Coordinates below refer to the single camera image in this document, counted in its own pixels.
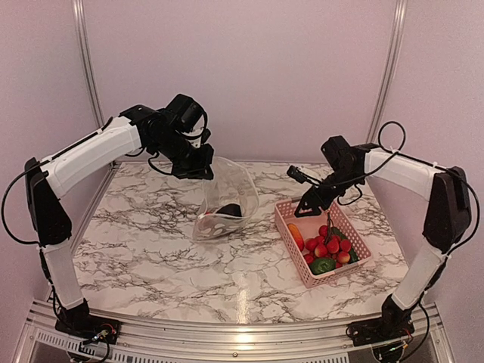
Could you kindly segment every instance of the green pepper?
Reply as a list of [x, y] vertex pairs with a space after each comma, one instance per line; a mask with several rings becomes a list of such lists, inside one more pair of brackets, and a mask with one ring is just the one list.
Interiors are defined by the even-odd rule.
[[351, 250], [348, 253], [349, 253], [349, 262], [348, 263], [354, 263], [354, 262], [358, 262], [360, 260], [358, 258], [358, 255], [356, 254], [355, 250], [353, 249], [353, 247], [351, 247]]
[[336, 268], [336, 261], [333, 259], [315, 259], [311, 265], [309, 265], [313, 275], [324, 274], [325, 272], [332, 271]]
[[348, 237], [345, 236], [345, 234], [342, 231], [340, 231], [340, 229], [337, 228], [337, 227], [332, 227], [331, 233], [332, 234], [335, 234], [336, 236], [340, 236], [342, 240], [347, 240], [348, 239]]

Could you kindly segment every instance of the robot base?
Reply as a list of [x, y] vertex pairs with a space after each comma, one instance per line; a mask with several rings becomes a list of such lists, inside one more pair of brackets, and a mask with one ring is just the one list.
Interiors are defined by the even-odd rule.
[[91, 315], [88, 303], [84, 300], [81, 305], [73, 309], [60, 309], [55, 330], [88, 340], [101, 331], [107, 330], [109, 334], [105, 340], [109, 344], [116, 344], [120, 325], [118, 320]]
[[375, 318], [363, 321], [356, 321], [348, 325], [346, 330], [348, 337], [353, 341], [354, 346], [381, 343], [386, 340], [407, 337], [415, 332], [411, 320], [404, 320], [401, 324], [392, 327], [391, 331], [383, 334], [383, 319]]

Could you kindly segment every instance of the wire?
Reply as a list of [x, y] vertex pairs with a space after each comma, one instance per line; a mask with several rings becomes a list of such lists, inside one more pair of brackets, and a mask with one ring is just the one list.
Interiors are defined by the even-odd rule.
[[103, 342], [106, 343], [106, 354], [104, 354], [104, 357], [99, 361], [93, 361], [92, 358], [90, 358], [88, 361], [85, 361], [84, 363], [104, 363], [109, 358], [109, 353], [110, 353], [109, 342], [103, 336], [99, 337], [99, 340], [102, 340]]
[[136, 154], [125, 154], [125, 157], [139, 157], [144, 151], [144, 147], [141, 148], [141, 150], [139, 151], [139, 153], [136, 153]]
[[101, 131], [104, 131], [105, 129], [107, 129], [112, 122], [113, 122], [113, 117], [111, 116], [109, 120], [106, 122], [106, 125], [101, 127]]
[[101, 337], [100, 340], [103, 340], [106, 343], [106, 354], [104, 355], [104, 357], [100, 361], [97, 361], [96, 363], [105, 362], [107, 360], [107, 358], [109, 357], [109, 353], [110, 353], [110, 345], [109, 345], [109, 342], [107, 341], [107, 339], [104, 339], [104, 337]]
[[[380, 129], [380, 131], [378, 132], [378, 146], [386, 151], [387, 153], [392, 153], [392, 151], [386, 149], [382, 143], [381, 143], [381, 134], [382, 134], [382, 131], [383, 129], [388, 126], [388, 125], [391, 125], [391, 124], [394, 124], [394, 125], [397, 125], [398, 127], [400, 127], [400, 129], [402, 130], [403, 132], [403, 141], [402, 141], [402, 144], [405, 143], [406, 141], [406, 133], [405, 133], [405, 128], [402, 126], [402, 124], [396, 122], [396, 121], [389, 121], [387, 123], [384, 123]], [[410, 155], [407, 155], [407, 154], [404, 154], [402, 152], [400, 152], [400, 149], [399, 148], [399, 151], [395, 152], [392, 154], [393, 155], [396, 155], [398, 154], [399, 156], [401, 157], [404, 157], [406, 159], [409, 159], [409, 160], [413, 160], [417, 163], [421, 163], [421, 164], [424, 164], [424, 165], [427, 165], [427, 166], [432, 166], [433, 168], [435, 169], [438, 169], [440, 171], [443, 171], [443, 172], [447, 172], [451, 175], [453, 175], [455, 178], [459, 179], [459, 181], [464, 184], [467, 188], [468, 191], [470, 191], [470, 193], [472, 194], [473, 198], [474, 198], [474, 203], [476, 204], [476, 223], [474, 225], [474, 228], [472, 230], [472, 232], [470, 232], [469, 236], [466, 237], [465, 240], [463, 240], [462, 242], [460, 242], [459, 244], [456, 244], [454, 245], [448, 252], [447, 252], [447, 256], [450, 256], [452, 252], [454, 252], [457, 248], [459, 247], [462, 247], [463, 245], [465, 245], [467, 242], [469, 242], [473, 237], [474, 235], [477, 233], [477, 230], [479, 229], [479, 224], [480, 224], [480, 217], [481, 217], [481, 207], [480, 207], [480, 201], [479, 201], [479, 198], [477, 197], [477, 193], [476, 191], [474, 190], [474, 188], [472, 188], [472, 186], [467, 182], [467, 180], [465, 180], [464, 178], [462, 178], [459, 174], [456, 173], [456, 171], [454, 170], [451, 170], [451, 169], [448, 169], [448, 168], [444, 168], [442, 166], [438, 166], [438, 165], [434, 165], [432, 163], [429, 163], [428, 161], [426, 160], [422, 160], [422, 159], [418, 159], [416, 157], [412, 157]]]
[[58, 321], [60, 321], [60, 323], [66, 327], [67, 329], [70, 329], [72, 331], [75, 331], [76, 333], [78, 333], [79, 335], [82, 334], [81, 331], [76, 331], [76, 329], [74, 329], [72, 327], [72, 325], [70, 325], [69, 323], [67, 323], [64, 318], [61, 317], [61, 315], [59, 314], [59, 312], [57, 311], [57, 307], [55, 305], [55, 302], [57, 301], [57, 303], [59, 304], [59, 308], [61, 309], [64, 309], [64, 307], [62, 306], [62, 303], [61, 303], [61, 300], [59, 299], [59, 296], [55, 290], [55, 286], [54, 284], [52, 283], [52, 280], [49, 278], [48, 279], [48, 282], [51, 284], [51, 289], [52, 289], [52, 309], [54, 310], [54, 315], [55, 317], [58, 319]]
[[21, 240], [20, 238], [16, 237], [11, 231], [10, 228], [7, 226], [7, 221], [5, 219], [5, 204], [7, 203], [7, 196], [8, 193], [10, 193], [10, 190], [12, 187], [17, 183], [21, 178], [23, 178], [25, 175], [27, 175], [29, 172], [34, 170], [35, 168], [40, 168], [41, 166], [44, 166], [45, 164], [49, 163], [50, 160], [45, 160], [41, 162], [40, 164], [36, 164], [29, 168], [28, 170], [25, 170], [24, 172], [21, 172], [15, 179], [7, 186], [7, 189], [3, 193], [3, 198], [2, 198], [2, 224], [3, 227], [5, 228], [7, 234], [16, 242], [19, 244], [40, 244], [37, 240]]
[[400, 353], [400, 356], [399, 356], [399, 358], [397, 360], [397, 362], [400, 362], [400, 359], [402, 359], [403, 355], [405, 354], [405, 349], [407, 347], [408, 347], [408, 342], [405, 342], [404, 340], [401, 341], [401, 344], [398, 345], [398, 346], [395, 346], [395, 343], [390, 343], [387, 346], [379, 346], [379, 347], [375, 348], [375, 349], [377, 349], [378, 354], [380, 356], [378, 358], [378, 361], [382, 361], [383, 360], [383, 357], [386, 357], [388, 355], [395, 354], [396, 353], [396, 350], [401, 349], [402, 350], [402, 353]]
[[359, 194], [355, 199], [349, 201], [348, 203], [341, 203], [340, 202], [341, 197], [338, 197], [337, 199], [338, 204], [341, 206], [348, 206], [350, 204], [353, 204], [354, 202], [357, 202], [361, 197], [363, 197], [363, 192], [361, 191], [360, 187], [358, 185], [355, 185], [355, 188], [356, 190], [358, 190], [358, 194]]
[[405, 330], [405, 332], [406, 332], [406, 333], [407, 333], [407, 335], [408, 335], [408, 342], [407, 342], [407, 344], [410, 344], [411, 342], [413, 342], [413, 341], [414, 341], [414, 336], [413, 336], [413, 335], [411, 335], [411, 333], [410, 333], [410, 331], [408, 331], [408, 329], [404, 329], [404, 330]]
[[102, 327], [106, 326], [106, 327], [110, 327], [111, 328], [111, 333], [112, 334], [116, 334], [116, 329], [114, 329], [114, 326], [109, 324], [109, 323], [104, 323], [101, 325]]
[[157, 172], [159, 172], [159, 173], [161, 173], [161, 174], [163, 174], [163, 175], [173, 175], [171, 172], [164, 172], [163, 170], [158, 169], [158, 168], [157, 168], [157, 167], [156, 167], [156, 166], [153, 164], [153, 162], [152, 162], [151, 160], [154, 160], [154, 159], [158, 158], [158, 156], [159, 156], [159, 155], [160, 155], [160, 153], [159, 153], [159, 152], [156, 152], [156, 153], [154, 154], [154, 156], [153, 156], [153, 157], [150, 157], [150, 158], [148, 159], [148, 165], [149, 165], [149, 166], [151, 166], [151, 168], [152, 168], [153, 170], [155, 170], [155, 171], [157, 171]]
[[420, 306], [420, 308], [422, 309], [423, 313], [425, 314], [425, 319], [427, 320], [427, 329], [425, 330], [425, 335], [423, 336], [423, 339], [420, 341], [420, 343], [418, 343], [418, 346], [412, 350], [410, 353], [408, 353], [408, 355], [406, 355], [404, 358], [400, 359], [400, 362], [402, 361], [406, 361], [407, 359], [409, 359], [413, 354], [415, 354], [415, 352], [420, 348], [422, 347], [422, 345], [425, 343], [425, 340], [427, 339], [427, 337], [429, 336], [429, 332], [430, 332], [430, 318], [429, 318], [429, 313], [426, 311], [426, 309], [422, 306], [422, 302], [419, 301], [418, 302], [418, 305]]
[[330, 241], [331, 236], [333, 235], [333, 219], [331, 219], [330, 211], [327, 211], [327, 219], [326, 219], [326, 225], [327, 225], [327, 233], [326, 237], [324, 237], [324, 245], [326, 246], [327, 243]]
[[[381, 135], [382, 135], [382, 132], [383, 130], [388, 126], [388, 125], [397, 125], [401, 130], [402, 130], [402, 142], [400, 143], [400, 146], [395, 150], [395, 151], [390, 151], [386, 148], [383, 147], [383, 145], [381, 145]], [[360, 175], [356, 178], [353, 178], [353, 179], [349, 179], [349, 180], [345, 180], [345, 181], [341, 181], [339, 183], [332, 183], [332, 184], [325, 184], [325, 186], [327, 187], [338, 187], [340, 185], [347, 185], [348, 183], [354, 183], [354, 182], [360, 182], [362, 179], [368, 177], [368, 176], [371, 176], [373, 175], [374, 173], [376, 172], [379, 172], [387, 163], [390, 162], [391, 159], [393, 159], [394, 157], [396, 157], [397, 155], [400, 155], [400, 150], [405, 146], [405, 142], [407, 141], [407, 132], [405, 131], [405, 128], [402, 126], [401, 123], [398, 123], [396, 121], [388, 121], [386, 123], [384, 123], [381, 127], [380, 127], [380, 131], [378, 132], [378, 143], [379, 143], [379, 146], [386, 152], [389, 152], [391, 153], [392, 155], [389, 156], [385, 161], [383, 161], [377, 168], [371, 170], [370, 172], [367, 172], [363, 175]]]

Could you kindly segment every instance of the white wall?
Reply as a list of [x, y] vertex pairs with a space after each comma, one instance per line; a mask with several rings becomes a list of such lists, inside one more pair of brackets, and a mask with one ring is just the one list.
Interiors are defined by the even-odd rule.
[[209, 114], [216, 154], [322, 161], [319, 147], [368, 133], [396, 2], [85, 1], [104, 115], [165, 107]]
[[[405, 152], [465, 169], [484, 200], [484, 3], [408, 4], [402, 51], [384, 120], [405, 125]], [[424, 204], [395, 188], [374, 188], [405, 255], [413, 259], [424, 224]], [[457, 250], [427, 301], [436, 299], [457, 363], [484, 354], [484, 230]]]
[[[95, 129], [77, 49], [69, 1], [0, 4], [0, 191], [23, 171], [30, 157], [42, 158]], [[104, 171], [76, 186], [63, 205], [76, 228]], [[34, 238], [24, 182], [8, 198], [8, 224]], [[0, 361], [9, 362], [34, 297], [47, 284], [34, 246], [21, 246], [0, 228]]]

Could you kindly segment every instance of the red tomato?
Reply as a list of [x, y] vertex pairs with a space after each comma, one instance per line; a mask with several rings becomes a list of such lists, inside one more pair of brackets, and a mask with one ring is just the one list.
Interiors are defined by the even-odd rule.
[[319, 228], [319, 235], [320, 236], [323, 236], [323, 237], [326, 237], [326, 234], [327, 234], [327, 225], [322, 225]]
[[349, 258], [350, 258], [349, 253], [345, 251], [341, 251], [340, 253], [338, 253], [337, 261], [342, 265], [344, 265], [345, 263], [349, 262]]
[[315, 249], [315, 256], [316, 257], [323, 257], [323, 256], [326, 256], [327, 255], [327, 248], [325, 245], [323, 244], [319, 244], [317, 245], [316, 249]]
[[306, 241], [306, 249], [308, 251], [314, 251], [316, 246], [318, 245], [318, 242], [315, 238], [309, 238], [307, 241]]
[[326, 248], [329, 253], [338, 253], [340, 250], [340, 242], [336, 236], [331, 237], [330, 241], [326, 244]]
[[304, 260], [309, 265], [310, 263], [313, 263], [315, 261], [315, 258], [311, 254], [307, 253], [304, 255]]
[[296, 241], [296, 244], [297, 244], [297, 248], [299, 248], [299, 251], [303, 251], [304, 250], [304, 241], [303, 240], [295, 240]]
[[351, 242], [349, 240], [342, 240], [340, 242], [340, 248], [342, 251], [349, 252], [351, 250]]
[[315, 240], [317, 240], [317, 242], [318, 242], [319, 244], [324, 244], [324, 237], [322, 237], [322, 236], [317, 236], [317, 237], [315, 237]]

